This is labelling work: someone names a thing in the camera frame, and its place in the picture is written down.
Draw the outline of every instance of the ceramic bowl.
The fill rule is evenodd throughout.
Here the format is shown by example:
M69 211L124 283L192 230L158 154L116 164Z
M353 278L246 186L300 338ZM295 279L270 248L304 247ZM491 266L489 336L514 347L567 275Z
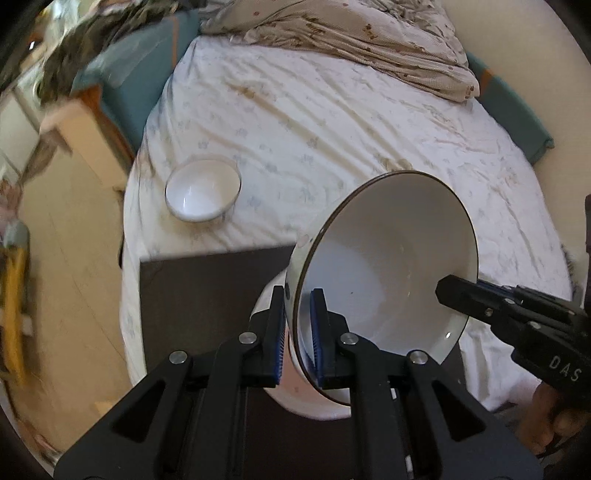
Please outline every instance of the ceramic bowl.
M361 185L320 215L291 255L285 315L296 358L318 392L342 404L348 390L322 391L314 375L310 292L383 350L426 351L443 362L467 317L437 301L437 282L454 274L475 282L476 237L457 196L440 180L397 171Z
M228 211L241 186L235 165L205 157L176 168L166 182L164 196L175 217L185 222L207 222Z

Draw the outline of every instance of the wrinkled sheet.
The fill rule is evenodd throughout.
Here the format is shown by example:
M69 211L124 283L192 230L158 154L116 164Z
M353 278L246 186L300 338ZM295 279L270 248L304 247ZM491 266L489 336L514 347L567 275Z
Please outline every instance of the wrinkled sheet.
M242 175L232 215L192 225L164 202L172 169L224 155ZM475 227L479 275L570 297L560 241L532 167L475 100L454 103L375 69L314 52L193 41L152 111L125 193L121 329L133 383L145 375L141 259L295 242L315 215L384 172L449 185ZM470 392L488 408L537 381L470 320L460 340Z
M233 0L202 32L343 57L456 102L479 93L440 0Z

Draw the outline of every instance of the wall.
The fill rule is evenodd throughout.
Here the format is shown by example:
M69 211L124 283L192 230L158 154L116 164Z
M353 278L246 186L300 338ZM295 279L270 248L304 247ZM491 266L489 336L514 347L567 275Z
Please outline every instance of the wall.
M536 166L550 215L584 279L591 193L591 65L544 0L443 0L464 47L533 108L556 142Z

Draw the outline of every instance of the metal screw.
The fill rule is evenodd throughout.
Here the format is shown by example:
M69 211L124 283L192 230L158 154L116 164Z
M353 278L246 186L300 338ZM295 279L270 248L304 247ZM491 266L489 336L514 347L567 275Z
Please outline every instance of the metal screw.
M345 345L355 345L357 342L359 342L359 337L354 333L344 333L340 336L340 341Z
M240 340L240 343L243 343L244 345L250 345L250 344L256 342L256 333L254 333L254 332L242 332L238 336L238 340Z
M187 352L176 350L168 356L168 361L174 365L180 365L187 361Z
M410 354L410 361L417 365L424 365L429 360L429 356L422 350L415 350Z

